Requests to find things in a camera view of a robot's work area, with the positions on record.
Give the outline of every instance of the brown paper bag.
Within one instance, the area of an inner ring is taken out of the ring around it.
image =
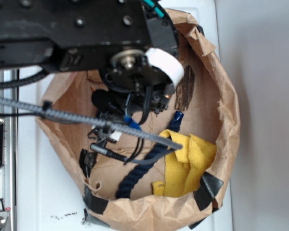
[[[203,175],[200,188],[180,198],[152,195],[151,183],[164,180],[164,159],[138,182],[131,199],[115,200],[119,183],[135,164],[101,155],[89,179],[79,167],[81,149],[90,149],[87,138],[90,126],[65,125],[37,119],[56,150],[65,168],[76,182],[89,208],[93,222],[122,231],[172,231],[197,223],[222,206],[230,174],[239,145],[240,118],[235,89],[222,67],[215,46],[198,31],[196,20],[188,13],[168,10],[180,34],[179,60],[184,67],[191,66],[195,73],[194,92],[189,109],[184,112],[180,133],[192,133],[217,145],[217,154]],[[91,87],[104,89],[97,72],[57,74],[43,100],[54,102],[53,108],[86,116],[94,116]],[[165,129],[175,111],[173,95],[167,111],[157,117],[151,114],[142,129],[155,134]],[[128,156],[136,138],[123,136],[116,145],[108,148]],[[153,143],[147,141],[142,155]]]

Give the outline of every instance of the white surface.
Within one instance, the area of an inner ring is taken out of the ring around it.
[[[164,6],[190,12],[204,27],[206,37],[218,45],[215,5],[213,0],[163,0]],[[28,68],[24,76],[36,71]],[[51,77],[22,87],[20,101],[39,103]],[[50,146],[48,138],[34,118],[19,119],[17,176],[17,228],[19,231],[109,231],[93,224],[82,225],[85,207],[74,181]],[[205,219],[197,231],[231,231],[231,196],[227,191],[223,208]]]
[[[235,231],[289,231],[289,0],[217,0],[221,61],[241,107]]]
[[[145,54],[149,64],[162,70],[172,80],[174,87],[177,87],[184,76],[182,64],[171,54],[159,48],[150,48]]]

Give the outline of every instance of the gray wall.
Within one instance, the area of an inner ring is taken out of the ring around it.
[[[289,0],[216,0],[220,57],[239,96],[235,231],[289,231]]]

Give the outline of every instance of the wire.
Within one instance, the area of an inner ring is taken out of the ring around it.
[[[105,155],[107,157],[116,159],[118,161],[126,162],[128,160],[128,158],[126,156],[118,154],[116,152],[113,152],[107,148],[99,147],[94,143],[91,144],[90,148],[95,152],[98,152],[98,153]],[[160,158],[162,158],[162,157],[164,157],[170,153],[173,153],[174,151],[175,150],[173,148],[170,148],[170,149],[167,149],[165,151],[162,151],[161,153],[158,153],[157,155],[155,155],[154,157],[149,158],[149,159],[144,159],[144,160],[133,159],[133,160],[131,160],[131,163],[135,163],[135,164],[139,164],[139,165],[150,165],[150,164],[153,164],[156,161],[158,161]]]
[[[138,138],[138,141],[137,141],[137,145],[136,145],[136,148],[134,150],[134,152],[131,154],[131,156],[125,161],[124,164],[127,164],[128,162],[132,161],[133,159],[135,159],[140,153],[141,151],[143,150],[144,148],[144,140],[143,139],[140,139]]]
[[[35,75],[32,75],[27,78],[18,79],[18,80],[12,80],[8,82],[0,82],[0,89],[5,88],[17,88],[21,87],[30,83],[37,82],[43,78],[45,78],[49,73],[45,70],[41,70],[40,72],[36,73]]]
[[[35,113],[0,114],[0,117],[36,116]]]
[[[23,102],[19,102],[15,100],[10,100],[10,99],[5,99],[1,97],[0,97],[0,104],[19,108],[19,109],[24,109],[24,110],[31,111],[34,113],[38,113],[39,115],[47,116],[48,118],[49,117],[57,118],[57,119],[62,119],[64,121],[70,121],[74,123],[85,123],[85,124],[90,124],[90,125],[96,125],[96,127],[100,127],[100,128],[108,127],[111,130],[117,130],[117,131],[129,134],[132,136],[142,138],[144,140],[154,141],[154,142],[163,144],[165,146],[171,147],[175,150],[182,148],[181,144],[172,142],[171,140],[160,137],[156,134],[143,132],[135,128],[130,128],[127,125],[113,123],[112,121],[105,120],[105,119],[98,119],[98,118],[93,118],[93,117],[84,116],[84,115],[77,115],[77,114],[73,114],[69,112],[54,110],[51,108],[48,108],[46,111],[44,111],[41,106],[37,106],[37,105],[29,104],[29,103],[23,103]]]
[[[152,85],[147,86],[145,89],[145,96],[144,96],[143,115],[141,117],[139,124],[143,124],[148,119],[152,94],[153,94],[153,86]]]
[[[159,6],[158,3],[156,2],[152,2],[151,0],[143,0],[146,4],[148,4],[150,7],[154,7],[154,10],[156,12],[156,14],[163,18],[164,17],[164,13],[160,10],[160,8],[158,8],[157,6]]]

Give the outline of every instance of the yellow microfiber towel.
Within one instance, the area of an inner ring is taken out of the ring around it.
[[[160,134],[171,137],[183,148],[165,157],[165,182],[153,182],[153,194],[180,197],[199,188],[200,179],[215,159],[216,145],[190,134],[164,130]]]

